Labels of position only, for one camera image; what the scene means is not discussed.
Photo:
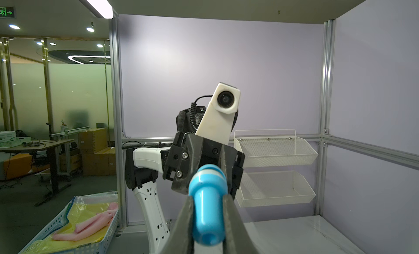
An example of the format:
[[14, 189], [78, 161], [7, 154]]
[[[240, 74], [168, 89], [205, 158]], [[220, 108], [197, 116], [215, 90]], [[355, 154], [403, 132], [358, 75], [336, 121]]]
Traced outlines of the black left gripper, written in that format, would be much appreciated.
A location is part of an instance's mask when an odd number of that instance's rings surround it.
[[[245, 154], [233, 147], [195, 134], [178, 132], [168, 151], [163, 151], [163, 179], [172, 181], [172, 190], [188, 194], [189, 183], [199, 168], [218, 166], [226, 176], [228, 194], [223, 196], [224, 254], [258, 254], [234, 199], [243, 175]], [[193, 254], [194, 199], [188, 196], [161, 254]]]

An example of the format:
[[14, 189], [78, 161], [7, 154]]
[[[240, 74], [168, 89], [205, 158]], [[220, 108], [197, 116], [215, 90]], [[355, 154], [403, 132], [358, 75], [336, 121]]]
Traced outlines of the blue stamp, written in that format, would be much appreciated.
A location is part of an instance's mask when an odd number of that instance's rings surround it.
[[198, 169], [189, 183], [194, 200], [193, 239], [204, 246], [215, 246], [225, 239], [223, 196], [228, 193], [227, 178], [213, 164]]

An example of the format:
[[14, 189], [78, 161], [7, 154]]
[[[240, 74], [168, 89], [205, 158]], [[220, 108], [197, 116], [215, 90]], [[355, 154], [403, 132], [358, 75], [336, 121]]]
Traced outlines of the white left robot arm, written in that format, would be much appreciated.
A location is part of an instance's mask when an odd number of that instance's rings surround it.
[[[233, 225], [241, 224], [234, 207], [245, 155], [212, 139], [199, 137], [206, 109], [192, 104], [176, 118], [172, 143], [124, 146], [125, 183], [141, 204], [152, 254], [192, 254], [194, 245], [233, 246]], [[169, 230], [161, 208], [157, 178], [185, 194], [178, 223]]]

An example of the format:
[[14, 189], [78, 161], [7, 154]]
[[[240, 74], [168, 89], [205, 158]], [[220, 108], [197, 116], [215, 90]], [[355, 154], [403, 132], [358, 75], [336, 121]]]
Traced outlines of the white two-tier mesh shelf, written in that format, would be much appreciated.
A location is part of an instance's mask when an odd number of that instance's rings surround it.
[[306, 204], [315, 198], [295, 168], [312, 165], [318, 153], [296, 130], [236, 130], [234, 147], [246, 156], [236, 196], [240, 207]]

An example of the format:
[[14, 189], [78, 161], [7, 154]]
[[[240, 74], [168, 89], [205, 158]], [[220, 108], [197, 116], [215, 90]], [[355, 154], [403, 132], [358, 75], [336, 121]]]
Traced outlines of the blue plastic basket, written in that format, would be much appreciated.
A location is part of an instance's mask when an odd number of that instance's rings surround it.
[[105, 254], [119, 226], [118, 211], [108, 226], [80, 241], [57, 241], [55, 233], [73, 233], [76, 224], [118, 204], [115, 191], [75, 196], [21, 251], [21, 254]]

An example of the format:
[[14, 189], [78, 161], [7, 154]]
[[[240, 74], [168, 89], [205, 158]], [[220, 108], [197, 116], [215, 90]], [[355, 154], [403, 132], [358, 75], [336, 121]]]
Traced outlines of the stacked cardboard boxes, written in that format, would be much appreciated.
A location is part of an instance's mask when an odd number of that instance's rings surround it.
[[116, 175], [116, 150], [108, 146], [106, 128], [85, 130], [78, 139], [84, 176]]

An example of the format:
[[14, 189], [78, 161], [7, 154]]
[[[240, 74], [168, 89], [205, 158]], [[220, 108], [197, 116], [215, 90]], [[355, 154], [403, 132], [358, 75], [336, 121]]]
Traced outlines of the pink cloth in basket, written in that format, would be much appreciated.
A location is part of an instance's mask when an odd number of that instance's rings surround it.
[[76, 242], [88, 238], [89, 236], [94, 235], [95, 233], [103, 229], [105, 226], [108, 226], [113, 220], [118, 209], [118, 204], [116, 202], [112, 202], [110, 203], [106, 211], [98, 213], [94, 217], [89, 218], [88, 220], [79, 224], [76, 224], [73, 233], [55, 233], [52, 236], [52, 239], [57, 241]]

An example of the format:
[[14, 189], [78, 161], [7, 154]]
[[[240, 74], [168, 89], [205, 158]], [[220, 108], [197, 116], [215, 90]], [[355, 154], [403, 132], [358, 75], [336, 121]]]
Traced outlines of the yellow cloth in basket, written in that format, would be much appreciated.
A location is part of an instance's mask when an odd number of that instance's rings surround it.
[[20, 252], [105, 254], [118, 225], [118, 203], [69, 203]]

